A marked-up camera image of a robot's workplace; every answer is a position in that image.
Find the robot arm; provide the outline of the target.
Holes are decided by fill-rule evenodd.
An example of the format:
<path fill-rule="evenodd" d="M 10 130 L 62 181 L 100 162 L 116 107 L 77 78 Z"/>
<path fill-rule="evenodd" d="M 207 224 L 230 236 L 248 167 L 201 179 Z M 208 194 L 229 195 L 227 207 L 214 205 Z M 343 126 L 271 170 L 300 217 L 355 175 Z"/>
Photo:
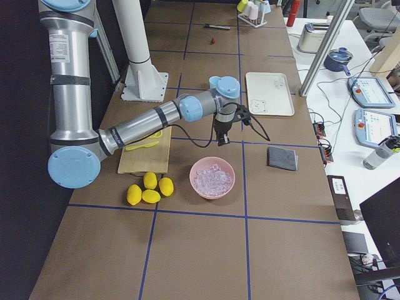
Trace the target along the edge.
<path fill-rule="evenodd" d="M 108 129 L 94 130 L 91 114 L 89 45 L 91 36 L 105 41 L 95 1 L 39 1 L 39 17 L 49 33 L 56 129 L 51 134 L 47 169 L 58 185 L 77 189 L 99 175 L 101 162 L 115 150 L 146 138 L 183 119 L 214 118 L 219 144 L 227 144 L 241 91 L 231 76 L 211 79 L 210 88 L 164 102 L 166 73 L 151 62 L 139 1 L 114 1 L 129 58 L 123 99 L 154 101 L 156 107 Z"/>

